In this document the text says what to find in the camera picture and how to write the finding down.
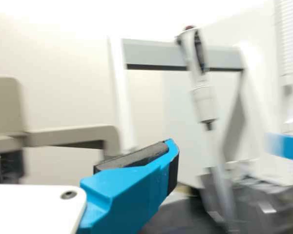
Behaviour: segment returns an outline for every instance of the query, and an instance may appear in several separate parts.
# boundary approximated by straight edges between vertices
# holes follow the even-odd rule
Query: metal bolt
[[[61,195],[61,198],[66,200],[66,199],[71,199],[75,197],[76,195],[77,193],[75,191],[67,191]]]

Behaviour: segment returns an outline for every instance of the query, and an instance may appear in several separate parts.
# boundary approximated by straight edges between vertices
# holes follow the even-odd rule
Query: gray metal frame
[[[180,70],[187,69],[180,47],[174,42],[123,39],[127,69]],[[207,65],[210,71],[243,71],[238,48],[207,47]]]

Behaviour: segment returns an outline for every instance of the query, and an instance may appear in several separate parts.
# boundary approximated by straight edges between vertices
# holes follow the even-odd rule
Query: gray horizontal bar
[[[129,69],[185,70],[187,66],[180,47],[174,42],[123,39],[123,46]],[[240,52],[234,47],[208,47],[207,61],[212,71],[244,69]]]
[[[103,141],[104,154],[116,156],[120,153],[120,140],[117,129],[113,125],[95,125],[85,127],[54,128],[38,131],[30,131],[26,137],[25,145],[37,146],[68,146],[101,149]]]
[[[18,151],[23,148],[22,137],[0,136],[0,154]]]

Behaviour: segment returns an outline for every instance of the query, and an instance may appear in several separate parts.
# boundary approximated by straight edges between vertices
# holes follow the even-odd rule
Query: beige machine
[[[23,147],[47,145],[102,149],[105,157],[116,156],[120,153],[118,131],[112,125],[27,130],[22,113],[20,84],[14,78],[0,77],[0,155],[2,159],[8,155],[8,160],[14,161],[16,159],[11,154],[17,152],[19,155]]]

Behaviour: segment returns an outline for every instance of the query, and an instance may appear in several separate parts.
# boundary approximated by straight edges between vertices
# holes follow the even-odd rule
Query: blue object
[[[293,160],[293,136],[269,134],[269,140],[272,154]]]
[[[81,180],[87,208],[78,234],[134,234],[158,211],[167,196],[169,164],[179,150],[172,139],[168,152],[145,166],[103,170]]]

